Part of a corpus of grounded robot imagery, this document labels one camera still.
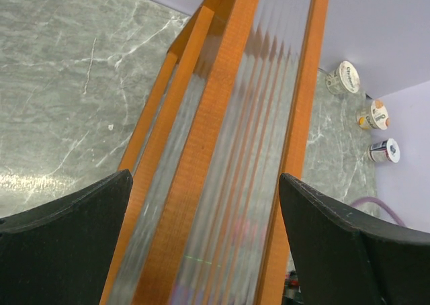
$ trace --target white vein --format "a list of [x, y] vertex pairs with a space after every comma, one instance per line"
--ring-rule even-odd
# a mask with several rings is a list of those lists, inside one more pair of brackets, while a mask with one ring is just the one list
[[116, 152], [117, 149], [123, 147], [124, 145], [126, 145], [128, 143], [128, 141], [130, 140], [132, 134], [129, 134], [127, 136], [126, 139], [124, 139], [117, 147], [115, 147], [114, 149], [112, 149], [108, 154], [106, 154], [105, 156], [103, 156], [100, 161], [97, 162], [97, 164], [95, 164], [96, 167], [99, 167], [101, 164], [103, 164], [103, 162], [107, 159], [108, 156], [114, 154]]
[[139, 2], [136, 1], [134, 3], [134, 9], [132, 10], [128, 21], [126, 21], [125, 19], [122, 19], [120, 27], [114, 33], [111, 34], [110, 38], [112, 38], [112, 36], [116, 35], [122, 28], [126, 27], [128, 24], [130, 24], [133, 21], [134, 15], [136, 14], [138, 7], [139, 7]]
[[122, 97], [124, 98], [124, 105], [126, 108], [126, 116], [124, 117], [124, 121], [122, 122], [122, 124], [126, 125], [127, 121], [128, 121], [128, 102], [127, 102], [126, 92], [125, 92], [124, 86], [123, 86], [123, 83], [124, 83], [123, 78], [120, 78], [120, 83], [121, 83], [120, 90], [121, 90]]
[[345, 193], [343, 194], [342, 198], [340, 199], [341, 201], [345, 201], [345, 198], [349, 192], [349, 189], [351, 188], [352, 180], [354, 178], [355, 172], [357, 171], [357, 168], [358, 168], [358, 163], [356, 163], [354, 166], [354, 171], [351, 174], [351, 178], [349, 179], [349, 183], [346, 185]]
[[33, 97], [33, 94], [35, 92], [35, 90], [37, 89], [37, 87], [34, 87], [34, 89], [32, 90], [32, 92], [30, 93], [30, 95], [28, 96], [26, 102], [24, 103], [24, 105], [22, 106], [22, 111], [21, 114], [24, 113], [24, 110], [26, 109], [27, 103], [29, 102], [29, 100]]
[[79, 141], [75, 140], [72, 143], [71, 148], [69, 149], [69, 151], [66, 153], [66, 155], [62, 159], [60, 165], [55, 170], [53, 170], [51, 173], [47, 174], [46, 176], [54, 174], [55, 172], [57, 172], [62, 167], [62, 165], [67, 160], [67, 157], [69, 157], [69, 155], [84, 141], [84, 139], [85, 139], [85, 137], [87, 137], [88, 133], [89, 133], [89, 130], [85, 133], [85, 135], [83, 135], [83, 137]]
[[58, 37], [56, 38], [55, 46], [57, 46], [57, 45], [58, 45], [58, 43], [60, 42], [60, 40], [61, 40], [61, 35], [62, 35], [62, 32], [60, 31], [60, 33], [58, 33]]
[[87, 82], [85, 82], [85, 85], [83, 87], [83, 94], [86, 95], [87, 94], [87, 88], [88, 88], [88, 82], [89, 82], [89, 74], [91, 73], [91, 67], [93, 66], [93, 61], [94, 61], [94, 48], [95, 48], [95, 42], [97, 41], [97, 38], [94, 38], [94, 42], [93, 42], [93, 48], [91, 49], [91, 56], [89, 58], [89, 66], [88, 66], [88, 71], [87, 71]]
[[143, 45], [145, 45], [146, 43], [148, 43], [149, 41], [151, 41], [155, 36], [157, 36], [158, 34], [160, 34], [162, 31], [164, 31], [166, 28], [168, 28], [169, 27], [169, 25], [170, 25], [170, 23], [171, 23], [171, 19], [160, 29], [160, 30], [158, 30], [158, 31], [156, 31], [153, 35], [151, 35], [151, 36], [149, 36], [145, 41], [143, 41], [142, 43], [140, 43], [140, 44], [138, 44], [138, 45], [136, 45], [136, 46], [133, 46], [131, 49], [130, 49], [130, 51], [128, 51], [128, 52], [126, 52], [126, 53], [123, 53], [123, 54], [121, 54], [121, 59], [120, 60], [118, 60], [118, 61], [116, 61], [116, 63], [115, 63], [115, 69], [118, 69], [118, 67], [120, 66], [120, 64], [121, 64], [121, 62], [122, 62], [122, 60], [125, 58], [125, 57], [127, 57], [127, 56], [129, 56], [130, 54], [133, 54], [134, 52], [136, 52], [136, 50], [138, 50], [141, 46], [143, 46]]
[[312, 134], [312, 137], [310, 139], [308, 139], [308, 142], [306, 143], [306, 145], [310, 145], [310, 144], [314, 144], [318, 139], [320, 138], [324, 138], [324, 135], [322, 134], [322, 132], [320, 131], [320, 128], [318, 127], [318, 134]]
[[24, 201], [23, 205], [27, 204], [28, 200], [33, 196], [35, 190], [36, 190], [36, 187], [34, 187], [34, 186], [30, 189], [30, 192], [28, 192], [28, 195], [27, 195], [26, 200]]

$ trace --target white cup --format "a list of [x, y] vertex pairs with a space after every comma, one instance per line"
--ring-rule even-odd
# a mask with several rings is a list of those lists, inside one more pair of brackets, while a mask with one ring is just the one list
[[343, 61], [325, 77], [325, 84], [333, 95], [357, 93], [360, 89], [360, 78], [355, 67], [350, 62]]
[[385, 130], [390, 125], [387, 108], [380, 100], [373, 100], [369, 106], [358, 110], [355, 117], [358, 126], [365, 130]]
[[400, 160], [400, 149], [397, 142], [389, 138], [382, 142], [370, 145], [368, 148], [369, 158], [376, 163], [392, 162], [397, 163]]

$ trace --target pink wire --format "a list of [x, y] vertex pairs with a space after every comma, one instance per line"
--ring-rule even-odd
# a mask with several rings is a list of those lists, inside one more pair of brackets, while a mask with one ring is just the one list
[[379, 205], [381, 208], [383, 208], [390, 216], [391, 218], [399, 225], [404, 226], [406, 228], [406, 224], [400, 219], [400, 217], [389, 207], [387, 206], [383, 201], [373, 198], [372, 196], [366, 196], [364, 198], [359, 198], [358, 200], [355, 200], [351, 206], [353, 208], [356, 208], [366, 202], [371, 202]]

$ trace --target small cup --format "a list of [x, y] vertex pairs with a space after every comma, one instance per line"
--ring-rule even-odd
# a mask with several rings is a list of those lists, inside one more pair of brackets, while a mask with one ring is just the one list
[[360, 78], [355, 67], [350, 62], [343, 61], [325, 77], [325, 84], [333, 95], [357, 93], [360, 89]]
[[387, 108], [380, 100], [373, 100], [369, 106], [358, 110], [355, 117], [358, 126], [365, 130], [385, 130], [390, 125]]
[[400, 149], [397, 142], [389, 138], [382, 142], [370, 145], [368, 156], [375, 163], [391, 162], [398, 163], [400, 160]]

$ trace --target clear plastic sheet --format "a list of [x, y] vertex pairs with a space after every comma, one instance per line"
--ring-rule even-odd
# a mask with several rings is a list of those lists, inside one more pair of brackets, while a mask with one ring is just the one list
[[259, 2], [171, 304], [254, 302], [309, 7]]
[[217, 17], [214, 17], [117, 274], [108, 304], [129, 305], [132, 301], [191, 123], [219, 49], [221, 36], [217, 35], [217, 32], [222, 24]]

